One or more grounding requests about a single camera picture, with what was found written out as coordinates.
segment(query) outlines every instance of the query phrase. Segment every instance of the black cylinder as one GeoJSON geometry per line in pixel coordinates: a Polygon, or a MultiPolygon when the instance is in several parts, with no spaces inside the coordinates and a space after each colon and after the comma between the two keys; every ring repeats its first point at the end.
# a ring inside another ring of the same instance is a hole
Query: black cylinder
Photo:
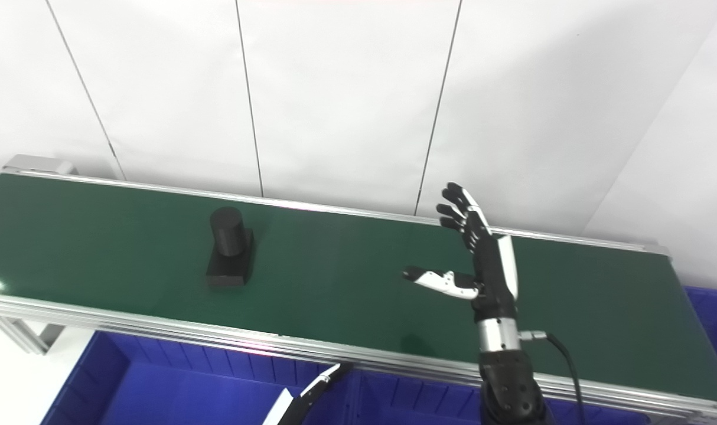
{"type": "Polygon", "coordinates": [[[243,215],[237,208],[221,207],[212,213],[209,221],[216,250],[221,255],[233,257],[246,250],[243,215]]]}

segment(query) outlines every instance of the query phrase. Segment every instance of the robotic hand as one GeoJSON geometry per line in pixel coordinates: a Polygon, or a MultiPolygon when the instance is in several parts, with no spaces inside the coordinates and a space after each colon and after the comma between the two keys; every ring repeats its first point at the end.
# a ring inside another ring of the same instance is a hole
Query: robotic hand
{"type": "Polygon", "coordinates": [[[482,423],[552,424],[529,356],[521,350],[517,328],[518,278],[510,236],[491,231],[469,193],[448,183],[439,204],[440,224],[461,233],[474,259],[474,276],[409,266],[403,277],[446,295],[469,299],[480,336],[482,423]]]}

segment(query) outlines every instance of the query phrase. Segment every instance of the black cable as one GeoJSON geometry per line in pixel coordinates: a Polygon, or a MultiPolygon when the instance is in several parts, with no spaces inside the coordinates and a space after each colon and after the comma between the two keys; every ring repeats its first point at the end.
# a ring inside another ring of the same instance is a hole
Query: black cable
{"type": "Polygon", "coordinates": [[[585,417],[585,404],[582,401],[582,388],[579,386],[579,376],[576,373],[576,368],[574,367],[574,360],[571,360],[571,355],[569,354],[569,350],[566,349],[566,345],[561,344],[555,335],[547,334],[547,340],[550,341],[551,344],[555,345],[555,348],[558,349],[558,351],[563,354],[563,357],[566,358],[566,363],[569,364],[569,372],[571,373],[571,379],[574,381],[574,391],[576,392],[576,411],[579,415],[579,423],[580,425],[587,425],[587,418],[585,417]]]}

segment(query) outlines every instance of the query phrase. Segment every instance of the black block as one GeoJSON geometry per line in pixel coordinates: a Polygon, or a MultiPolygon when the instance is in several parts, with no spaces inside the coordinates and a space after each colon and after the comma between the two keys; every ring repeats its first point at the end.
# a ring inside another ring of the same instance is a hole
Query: black block
{"type": "Polygon", "coordinates": [[[224,256],[216,245],[207,268],[207,283],[213,287],[235,287],[246,284],[253,257],[253,231],[245,229],[247,247],[236,256],[224,256]]]}

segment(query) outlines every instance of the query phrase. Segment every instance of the white wall panel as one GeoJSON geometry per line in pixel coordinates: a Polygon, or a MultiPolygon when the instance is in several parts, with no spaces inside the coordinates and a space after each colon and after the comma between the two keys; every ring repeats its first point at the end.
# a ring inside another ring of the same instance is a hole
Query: white wall panel
{"type": "Polygon", "coordinates": [[[17,153],[120,176],[43,0],[0,1],[0,169],[17,153]]]}
{"type": "Polygon", "coordinates": [[[51,0],[128,180],[260,194],[234,0],[51,0]]]}
{"type": "Polygon", "coordinates": [[[717,0],[464,2],[421,197],[578,234],[717,18],[717,0]]]}
{"type": "Polygon", "coordinates": [[[457,0],[240,0],[264,195],[412,213],[457,0]]]}
{"type": "Polygon", "coordinates": [[[685,283],[717,287],[717,25],[585,235],[657,241],[685,283]]]}

